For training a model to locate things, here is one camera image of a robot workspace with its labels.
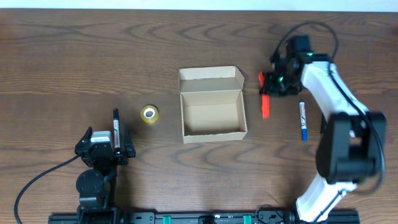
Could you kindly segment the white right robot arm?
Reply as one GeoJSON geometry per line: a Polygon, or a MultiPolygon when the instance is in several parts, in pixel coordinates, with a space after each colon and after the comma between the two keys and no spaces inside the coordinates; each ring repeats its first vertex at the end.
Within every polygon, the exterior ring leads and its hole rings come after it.
{"type": "Polygon", "coordinates": [[[360,183],[384,178],[386,118],[358,101],[338,74],[333,59],[315,53],[307,35],[285,43],[285,53],[270,57],[273,71],[259,73],[261,113],[270,116],[272,96],[298,95],[307,89],[323,113],[322,136],[316,151],[317,174],[282,223],[323,223],[333,207],[360,183]]]}

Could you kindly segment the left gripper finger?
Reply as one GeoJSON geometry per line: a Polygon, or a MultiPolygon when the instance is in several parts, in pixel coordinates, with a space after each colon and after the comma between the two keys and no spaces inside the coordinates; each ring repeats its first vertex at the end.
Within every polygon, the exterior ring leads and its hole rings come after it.
{"type": "Polygon", "coordinates": [[[126,124],[124,128],[123,146],[127,154],[134,154],[134,146],[129,135],[129,125],[126,124]]]}
{"type": "Polygon", "coordinates": [[[84,148],[85,144],[90,142],[92,133],[93,133],[92,127],[89,126],[88,129],[86,130],[85,134],[83,135],[83,137],[77,143],[78,149],[84,148]]]}

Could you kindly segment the orange utility knife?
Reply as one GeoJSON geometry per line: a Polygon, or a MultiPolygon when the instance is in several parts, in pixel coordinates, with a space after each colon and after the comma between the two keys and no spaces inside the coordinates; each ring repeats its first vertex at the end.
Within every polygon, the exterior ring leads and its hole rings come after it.
{"type": "Polygon", "coordinates": [[[261,84],[261,88],[259,90],[261,96],[261,114],[263,119],[270,118],[270,96],[266,93],[266,85],[265,80],[266,77],[262,72],[258,74],[259,82],[261,84]]]}

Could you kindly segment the black marker pen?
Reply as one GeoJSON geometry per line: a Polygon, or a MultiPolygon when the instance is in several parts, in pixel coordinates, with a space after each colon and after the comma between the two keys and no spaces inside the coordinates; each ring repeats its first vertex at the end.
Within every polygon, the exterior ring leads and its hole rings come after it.
{"type": "Polygon", "coordinates": [[[113,130],[114,130],[114,148],[119,150],[121,147],[121,143],[120,143],[120,132],[119,132],[118,109],[113,109],[113,130]]]}

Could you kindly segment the blue marker pen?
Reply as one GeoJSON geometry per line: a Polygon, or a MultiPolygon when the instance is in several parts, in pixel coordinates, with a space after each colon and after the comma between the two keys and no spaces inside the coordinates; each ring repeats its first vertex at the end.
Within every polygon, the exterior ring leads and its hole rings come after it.
{"type": "Polygon", "coordinates": [[[302,133],[302,141],[308,140],[308,133],[307,133],[307,119],[306,119],[306,112],[305,112],[305,102],[300,101],[300,124],[301,124],[301,133],[302,133]]]}

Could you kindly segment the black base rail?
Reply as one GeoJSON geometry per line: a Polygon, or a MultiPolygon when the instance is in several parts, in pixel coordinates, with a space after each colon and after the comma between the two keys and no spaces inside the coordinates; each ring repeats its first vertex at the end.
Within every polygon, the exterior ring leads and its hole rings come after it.
{"type": "Polygon", "coordinates": [[[51,215],[50,224],[79,223],[130,223],[130,224],[260,224],[260,223],[303,223],[298,216],[290,211],[273,211],[271,209],[258,212],[241,213],[153,213],[136,212],[122,216],[113,221],[109,215],[94,217],[93,215],[51,215]]]}

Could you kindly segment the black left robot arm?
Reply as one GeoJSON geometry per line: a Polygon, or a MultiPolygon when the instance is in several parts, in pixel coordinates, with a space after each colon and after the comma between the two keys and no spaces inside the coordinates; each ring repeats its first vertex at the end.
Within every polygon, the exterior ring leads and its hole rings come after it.
{"type": "Polygon", "coordinates": [[[89,127],[75,146],[75,154],[89,167],[76,180],[80,205],[77,223],[127,224],[129,215],[115,204],[118,166],[127,165],[136,151],[125,126],[122,148],[116,149],[109,131],[89,127]]]}

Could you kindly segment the yellow tape roll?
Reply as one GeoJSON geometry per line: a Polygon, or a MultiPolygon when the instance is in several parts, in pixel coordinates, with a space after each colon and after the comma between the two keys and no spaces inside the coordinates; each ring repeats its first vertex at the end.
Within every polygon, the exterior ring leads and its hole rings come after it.
{"type": "Polygon", "coordinates": [[[154,123],[159,118],[158,109],[154,105],[147,105],[141,110],[141,118],[145,123],[154,123]]]}

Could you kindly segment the open cardboard box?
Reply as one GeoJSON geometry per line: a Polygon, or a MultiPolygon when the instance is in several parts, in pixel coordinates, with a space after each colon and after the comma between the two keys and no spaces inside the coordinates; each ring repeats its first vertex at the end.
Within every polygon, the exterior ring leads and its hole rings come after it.
{"type": "Polygon", "coordinates": [[[183,143],[240,141],[248,132],[244,76],[235,66],[181,68],[183,143]]]}

